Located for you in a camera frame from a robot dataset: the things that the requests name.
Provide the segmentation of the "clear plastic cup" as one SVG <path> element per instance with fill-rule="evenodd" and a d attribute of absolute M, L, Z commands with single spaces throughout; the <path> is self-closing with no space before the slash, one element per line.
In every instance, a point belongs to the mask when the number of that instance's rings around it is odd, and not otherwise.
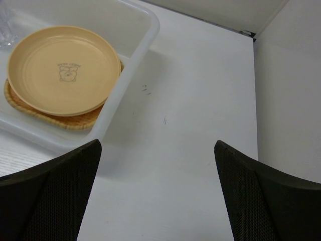
<path fill-rule="evenodd" d="M 1 48 L 10 46 L 16 40 L 17 35 L 14 30 L 13 11 L 7 7 L 5 2 L 1 2 Z"/>

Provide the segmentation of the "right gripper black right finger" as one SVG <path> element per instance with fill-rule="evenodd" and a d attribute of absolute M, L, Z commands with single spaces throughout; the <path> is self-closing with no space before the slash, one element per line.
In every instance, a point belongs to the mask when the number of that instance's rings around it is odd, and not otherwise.
<path fill-rule="evenodd" d="M 234 240 L 320 240 L 320 184 L 256 161 L 223 141 L 214 155 Z"/>

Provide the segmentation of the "tan round plate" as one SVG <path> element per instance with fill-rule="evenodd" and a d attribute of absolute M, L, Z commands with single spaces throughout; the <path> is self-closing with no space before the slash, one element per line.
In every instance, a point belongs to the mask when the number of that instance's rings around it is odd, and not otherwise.
<path fill-rule="evenodd" d="M 115 49 L 74 26 L 38 30 L 22 39 L 7 64 L 7 79 L 29 106 L 55 116 L 75 116 L 102 106 L 121 74 Z"/>

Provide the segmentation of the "square woven bamboo tray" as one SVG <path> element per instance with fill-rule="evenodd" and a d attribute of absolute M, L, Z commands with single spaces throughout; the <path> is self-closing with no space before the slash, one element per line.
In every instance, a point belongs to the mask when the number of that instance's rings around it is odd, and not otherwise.
<path fill-rule="evenodd" d="M 23 102 L 13 91 L 7 79 L 4 84 L 4 96 L 7 103 L 15 110 L 51 125 L 71 131 L 82 131 L 92 128 L 104 106 L 103 104 L 88 113 L 76 116 L 54 116 L 46 114 Z"/>

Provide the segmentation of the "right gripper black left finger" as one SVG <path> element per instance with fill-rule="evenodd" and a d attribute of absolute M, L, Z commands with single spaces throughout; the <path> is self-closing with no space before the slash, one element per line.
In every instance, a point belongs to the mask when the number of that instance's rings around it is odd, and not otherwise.
<path fill-rule="evenodd" d="M 76 240 L 102 153 L 92 140 L 1 177 L 1 240 Z"/>

